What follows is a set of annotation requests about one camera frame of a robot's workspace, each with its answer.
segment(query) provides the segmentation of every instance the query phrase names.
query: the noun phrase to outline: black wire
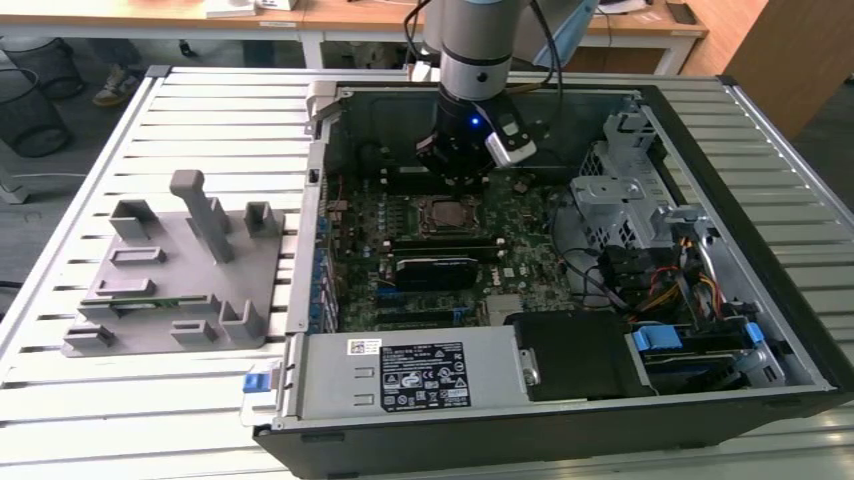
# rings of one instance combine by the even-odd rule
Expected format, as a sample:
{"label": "black wire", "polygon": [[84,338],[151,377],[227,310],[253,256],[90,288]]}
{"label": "black wire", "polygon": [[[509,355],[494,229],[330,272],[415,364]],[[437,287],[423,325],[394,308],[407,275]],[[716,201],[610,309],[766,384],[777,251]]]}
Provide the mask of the black wire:
{"label": "black wire", "polygon": [[[415,5],[415,8],[403,19],[403,34],[406,36],[406,45],[409,48],[409,53],[415,57],[415,60],[422,59],[422,55],[421,53],[418,53],[418,50],[415,49],[415,40],[414,40],[415,29],[418,28],[418,12],[422,11],[422,9],[430,4],[431,1],[433,0],[419,0],[418,5]],[[413,25],[413,32],[410,32],[410,21],[413,19],[415,19],[415,23]]]}
{"label": "black wire", "polygon": [[612,32],[612,15],[602,11],[602,8],[597,7],[600,13],[605,15],[605,23],[609,26],[609,47],[605,49],[605,55],[602,56],[602,73],[605,72],[605,67],[609,65],[609,56],[612,54],[612,46],[614,46],[614,34]]}
{"label": "black wire", "polygon": [[552,51],[552,66],[557,72],[558,77],[558,105],[556,106],[556,112],[549,120],[549,126],[553,126],[561,118],[561,110],[564,109],[564,69],[561,67],[561,55],[558,54],[558,46],[556,45],[556,38],[552,36],[552,29],[549,28],[549,22],[546,21],[546,15],[539,8],[537,0],[531,0],[531,11],[537,17],[541,28],[543,29],[543,35],[546,35],[546,43],[549,44],[549,50]]}
{"label": "black wire", "polygon": [[[576,273],[578,276],[581,276],[584,279],[586,279],[590,282],[590,284],[600,289],[600,291],[605,294],[605,296],[612,301],[614,307],[621,309],[621,310],[625,310],[628,312],[636,313],[636,309],[632,308],[632,306],[626,303],[626,301],[622,298],[620,298],[620,295],[617,295],[617,293],[609,287],[606,287],[602,284],[602,282],[600,282],[600,280],[597,280],[589,274],[586,274],[585,271],[581,268],[578,268],[573,264],[573,262],[570,262],[568,260],[565,255],[566,255],[566,253],[573,251],[573,249],[569,249],[566,252],[562,252],[561,249],[558,248],[558,242],[556,241],[556,230],[557,230],[556,224],[557,224],[557,220],[558,220],[558,208],[560,207],[561,207],[561,205],[558,204],[556,206],[556,210],[554,210],[554,213],[552,215],[552,225],[550,225],[550,235],[549,235],[552,237],[552,248],[554,248],[556,253],[561,257],[561,260],[564,260],[564,264],[568,266],[568,268],[570,270],[573,270],[573,273]],[[581,250],[588,252],[588,250],[592,250],[592,249],[581,248]]]}

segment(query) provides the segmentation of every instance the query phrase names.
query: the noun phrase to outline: trash bin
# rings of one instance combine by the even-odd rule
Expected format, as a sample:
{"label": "trash bin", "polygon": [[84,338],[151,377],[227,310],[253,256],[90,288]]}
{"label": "trash bin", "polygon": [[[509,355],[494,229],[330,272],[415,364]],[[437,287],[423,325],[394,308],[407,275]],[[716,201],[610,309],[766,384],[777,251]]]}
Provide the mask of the trash bin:
{"label": "trash bin", "polygon": [[62,38],[3,37],[0,50],[18,68],[39,75],[40,87],[48,98],[68,98],[84,89],[75,65],[72,48]]}
{"label": "trash bin", "polygon": [[31,70],[0,70],[0,140],[22,157],[43,157],[71,140],[56,108]]}

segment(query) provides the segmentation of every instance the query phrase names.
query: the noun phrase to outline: blue latch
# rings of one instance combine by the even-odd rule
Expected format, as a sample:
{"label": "blue latch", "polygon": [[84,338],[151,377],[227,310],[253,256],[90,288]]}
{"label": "blue latch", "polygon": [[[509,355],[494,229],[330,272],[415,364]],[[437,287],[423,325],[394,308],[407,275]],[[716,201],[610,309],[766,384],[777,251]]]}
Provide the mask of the blue latch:
{"label": "blue latch", "polygon": [[677,328],[672,325],[649,325],[632,334],[638,351],[682,348]]}
{"label": "blue latch", "polygon": [[765,341],[765,334],[762,333],[762,329],[757,322],[749,322],[748,325],[745,325],[745,330],[748,331],[748,335],[750,335],[750,340],[754,345],[758,345]]}
{"label": "blue latch", "polygon": [[271,384],[270,373],[247,373],[243,377],[243,393],[269,392]]}

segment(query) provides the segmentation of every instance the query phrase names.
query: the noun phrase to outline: aluminum profile table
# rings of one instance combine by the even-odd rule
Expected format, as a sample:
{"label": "aluminum profile table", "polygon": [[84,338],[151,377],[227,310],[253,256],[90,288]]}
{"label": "aluminum profile table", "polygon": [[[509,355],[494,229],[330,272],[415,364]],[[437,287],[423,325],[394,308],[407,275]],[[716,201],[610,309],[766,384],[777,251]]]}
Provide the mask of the aluminum profile table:
{"label": "aluminum profile table", "polygon": [[[310,138],[314,80],[401,81],[399,72],[175,68],[147,78],[24,289],[0,323],[0,478],[293,478],[239,419],[243,374],[281,356]],[[737,87],[717,79],[573,75],[657,84],[849,357],[854,356],[854,222]],[[669,164],[689,199],[696,198]],[[286,209],[270,339],[258,350],[66,358],[62,337],[92,281],[120,199],[159,211],[175,169],[201,169],[226,209]],[[768,425],[714,448],[646,452],[401,478],[852,478],[848,407]]]}

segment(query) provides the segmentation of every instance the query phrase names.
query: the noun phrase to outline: floor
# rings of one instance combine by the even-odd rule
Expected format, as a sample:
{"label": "floor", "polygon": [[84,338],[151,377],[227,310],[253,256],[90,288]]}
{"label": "floor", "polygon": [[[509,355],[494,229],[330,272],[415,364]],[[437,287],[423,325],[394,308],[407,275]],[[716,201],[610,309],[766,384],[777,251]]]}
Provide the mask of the floor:
{"label": "floor", "polygon": [[[98,158],[122,109],[96,108],[90,99],[107,77],[107,66],[94,58],[86,41],[70,40],[75,48],[75,61],[87,81],[87,91],[72,99],[56,103],[63,118],[72,126],[75,141],[59,153],[40,159],[18,157],[0,143],[0,159],[15,175],[44,173],[86,174]],[[194,40],[191,47],[197,59],[182,56],[178,41],[147,40],[137,42],[143,57],[153,64],[182,66],[243,66],[243,51],[237,41]],[[325,62],[343,68],[351,64],[349,52],[330,47]],[[0,68],[6,58],[0,54]],[[277,63],[281,67],[303,67],[299,44],[277,44]],[[836,97],[797,138],[794,145],[826,179],[850,208],[854,208],[854,182],[850,166],[854,163],[854,85],[842,86]],[[0,202],[0,280],[24,281],[38,256],[50,239],[62,215],[83,181],[80,177],[46,176],[20,179],[32,192],[26,205],[10,206]],[[0,312],[8,309],[15,291],[0,288]]]}

